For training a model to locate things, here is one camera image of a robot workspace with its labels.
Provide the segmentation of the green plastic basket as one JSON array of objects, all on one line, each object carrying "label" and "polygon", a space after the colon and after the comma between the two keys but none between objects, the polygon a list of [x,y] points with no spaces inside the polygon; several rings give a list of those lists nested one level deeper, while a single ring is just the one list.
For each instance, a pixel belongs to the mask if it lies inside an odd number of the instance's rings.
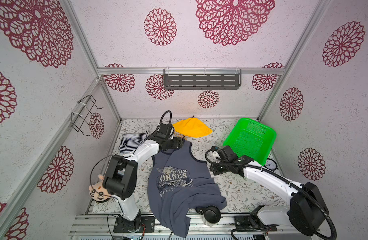
[{"label": "green plastic basket", "polygon": [[238,157],[245,155],[264,166],[276,137],[274,129],[252,119],[241,118],[223,145],[231,147]]}]

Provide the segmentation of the yellow bucket hat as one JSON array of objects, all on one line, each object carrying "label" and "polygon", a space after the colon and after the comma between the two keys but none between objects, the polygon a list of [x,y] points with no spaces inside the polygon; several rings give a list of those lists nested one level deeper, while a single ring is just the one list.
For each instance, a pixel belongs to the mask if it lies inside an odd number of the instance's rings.
[{"label": "yellow bucket hat", "polygon": [[183,136],[201,138],[210,135],[213,131],[197,118],[188,118],[173,124],[176,132]]}]

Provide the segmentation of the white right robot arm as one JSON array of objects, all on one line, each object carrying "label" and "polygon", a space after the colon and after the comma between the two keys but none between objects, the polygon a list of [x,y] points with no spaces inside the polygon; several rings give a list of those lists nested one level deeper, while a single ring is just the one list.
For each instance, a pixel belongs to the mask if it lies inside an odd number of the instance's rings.
[{"label": "white right robot arm", "polygon": [[337,239],[337,230],[327,205],[313,183],[291,181],[246,155],[238,157],[229,146],[213,146],[206,151],[205,158],[214,175],[237,174],[262,185],[286,202],[279,207],[256,207],[241,225],[236,225],[231,231],[233,239],[236,239],[236,232],[264,233],[276,231],[281,226],[291,226],[307,237],[315,235],[323,240]]}]

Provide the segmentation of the blue white striped tank top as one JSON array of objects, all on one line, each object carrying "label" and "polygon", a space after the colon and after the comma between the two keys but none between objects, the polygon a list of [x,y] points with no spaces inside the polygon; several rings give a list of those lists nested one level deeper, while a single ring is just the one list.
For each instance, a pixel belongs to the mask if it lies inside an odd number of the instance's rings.
[{"label": "blue white striped tank top", "polygon": [[127,154],[137,149],[147,138],[148,132],[126,133],[122,135],[119,152]]}]

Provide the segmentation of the grey tank top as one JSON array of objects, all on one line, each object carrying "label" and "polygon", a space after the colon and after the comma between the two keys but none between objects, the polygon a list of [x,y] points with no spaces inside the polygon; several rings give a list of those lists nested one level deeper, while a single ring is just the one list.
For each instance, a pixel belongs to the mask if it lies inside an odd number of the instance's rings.
[{"label": "grey tank top", "polygon": [[176,236],[188,235],[189,209],[215,206],[222,210],[227,206],[207,162],[192,154],[191,142],[184,141],[180,149],[160,151],[152,160],[147,187],[149,206],[160,224]]}]

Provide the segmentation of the black pressure gauge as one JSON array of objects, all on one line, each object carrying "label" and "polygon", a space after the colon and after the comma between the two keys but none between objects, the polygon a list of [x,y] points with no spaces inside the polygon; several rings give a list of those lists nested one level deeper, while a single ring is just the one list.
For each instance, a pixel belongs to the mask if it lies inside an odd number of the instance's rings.
[{"label": "black pressure gauge", "polygon": [[271,171],[275,171],[275,170],[278,169],[278,164],[276,163],[275,160],[273,160],[271,158],[267,158],[267,161],[266,161],[264,167],[271,170]]}]

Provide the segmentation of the plush doll toy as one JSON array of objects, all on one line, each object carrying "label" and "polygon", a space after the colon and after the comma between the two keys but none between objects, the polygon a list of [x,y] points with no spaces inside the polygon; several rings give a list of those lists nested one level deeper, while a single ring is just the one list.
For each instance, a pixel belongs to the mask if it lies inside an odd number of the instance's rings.
[{"label": "plush doll toy", "polygon": [[89,195],[90,197],[98,202],[104,203],[112,198],[112,195],[108,192],[108,190],[103,186],[103,175],[98,175],[99,182],[96,184],[89,186]]}]

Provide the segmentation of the grey wall shelf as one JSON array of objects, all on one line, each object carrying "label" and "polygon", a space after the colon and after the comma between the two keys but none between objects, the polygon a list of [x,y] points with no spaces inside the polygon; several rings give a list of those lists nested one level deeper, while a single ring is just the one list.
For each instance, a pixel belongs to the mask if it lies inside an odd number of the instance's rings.
[{"label": "grey wall shelf", "polygon": [[242,75],[235,74],[171,74],[163,70],[166,90],[238,90]]}]

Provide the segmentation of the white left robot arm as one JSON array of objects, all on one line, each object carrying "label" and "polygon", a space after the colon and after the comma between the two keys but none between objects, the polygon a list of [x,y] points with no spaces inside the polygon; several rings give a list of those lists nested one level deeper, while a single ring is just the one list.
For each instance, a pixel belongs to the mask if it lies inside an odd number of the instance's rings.
[{"label": "white left robot arm", "polygon": [[160,151],[180,149],[183,140],[173,136],[171,123],[159,124],[156,130],[137,146],[136,150],[123,156],[113,155],[106,170],[103,187],[116,199],[124,220],[134,221],[140,213],[134,199],[138,167]]}]

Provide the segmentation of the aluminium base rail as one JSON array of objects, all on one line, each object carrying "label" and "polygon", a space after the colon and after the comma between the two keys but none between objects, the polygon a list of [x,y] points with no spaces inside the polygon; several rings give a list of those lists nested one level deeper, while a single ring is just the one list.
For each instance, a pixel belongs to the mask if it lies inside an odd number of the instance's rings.
[{"label": "aluminium base rail", "polygon": [[[292,226],[266,226],[249,214],[223,214],[218,223],[208,226],[199,214],[189,214],[191,219],[187,240],[316,240],[305,236]],[[67,231],[69,240],[179,240],[180,236],[164,227],[153,215],[141,216],[136,230],[127,230],[119,216],[79,215]]]}]

